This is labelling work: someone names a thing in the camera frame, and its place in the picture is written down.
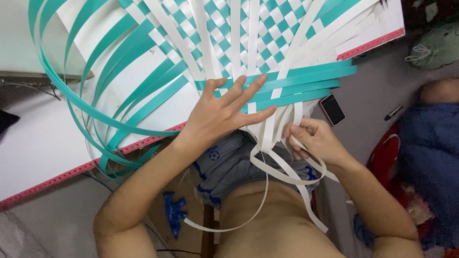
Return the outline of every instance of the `gray shorts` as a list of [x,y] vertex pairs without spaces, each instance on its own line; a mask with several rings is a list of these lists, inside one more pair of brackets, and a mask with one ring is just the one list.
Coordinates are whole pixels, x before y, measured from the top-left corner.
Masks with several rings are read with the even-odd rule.
[[[202,180],[197,190],[205,204],[219,210],[225,197],[236,187],[251,181],[266,180],[266,173],[250,162],[250,151],[255,145],[256,142],[250,134],[236,130],[219,139],[193,162]],[[315,171],[306,161],[292,161],[288,151],[278,146],[275,146],[273,151],[286,160],[302,180],[318,179]],[[261,153],[255,157],[263,160]],[[280,168],[269,155],[264,155],[264,160],[271,167]],[[272,176],[269,176],[269,180],[278,181],[298,191],[295,185],[287,184]],[[318,185],[317,182],[306,186],[309,196]]]

